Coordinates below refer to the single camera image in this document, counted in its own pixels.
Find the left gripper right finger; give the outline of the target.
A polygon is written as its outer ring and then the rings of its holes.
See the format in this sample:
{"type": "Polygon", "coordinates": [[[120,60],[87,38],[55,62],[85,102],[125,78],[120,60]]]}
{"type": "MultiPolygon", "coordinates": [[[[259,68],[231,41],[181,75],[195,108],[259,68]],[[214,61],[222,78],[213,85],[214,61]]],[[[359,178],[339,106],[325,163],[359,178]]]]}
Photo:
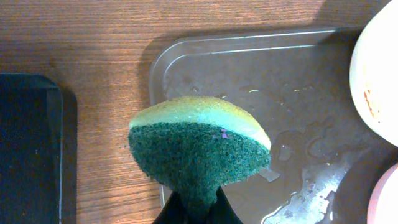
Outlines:
{"type": "Polygon", "coordinates": [[[211,224],[243,224],[229,204],[221,187],[216,192],[217,200],[211,207],[211,224]]]}

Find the white plate with stains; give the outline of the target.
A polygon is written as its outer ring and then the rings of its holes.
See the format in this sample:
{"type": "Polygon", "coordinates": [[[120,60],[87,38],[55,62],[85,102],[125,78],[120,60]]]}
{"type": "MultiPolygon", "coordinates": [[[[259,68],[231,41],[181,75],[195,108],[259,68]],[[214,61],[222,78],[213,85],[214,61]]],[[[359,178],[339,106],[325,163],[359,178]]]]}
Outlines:
{"type": "Polygon", "coordinates": [[[398,224],[398,179],[397,164],[389,168],[373,188],[367,224],[398,224]]]}

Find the yellow green sponge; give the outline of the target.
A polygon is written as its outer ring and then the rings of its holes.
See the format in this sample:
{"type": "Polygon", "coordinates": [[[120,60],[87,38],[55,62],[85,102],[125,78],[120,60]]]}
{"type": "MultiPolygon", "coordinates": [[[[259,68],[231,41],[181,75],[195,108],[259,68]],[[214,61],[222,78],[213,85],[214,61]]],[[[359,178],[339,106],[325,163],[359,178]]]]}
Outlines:
{"type": "Polygon", "coordinates": [[[134,160],[204,217],[216,191],[271,163],[271,141],[254,117],[212,96],[183,96],[138,112],[129,123],[134,160]]]}

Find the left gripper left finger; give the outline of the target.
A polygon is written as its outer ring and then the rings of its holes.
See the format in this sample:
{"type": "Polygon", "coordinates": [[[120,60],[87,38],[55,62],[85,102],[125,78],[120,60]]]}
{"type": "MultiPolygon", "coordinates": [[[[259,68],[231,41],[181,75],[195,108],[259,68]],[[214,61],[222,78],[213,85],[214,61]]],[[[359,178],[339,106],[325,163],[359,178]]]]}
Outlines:
{"type": "Polygon", "coordinates": [[[165,207],[162,209],[153,224],[185,224],[186,210],[181,203],[180,195],[172,192],[165,207]]]}

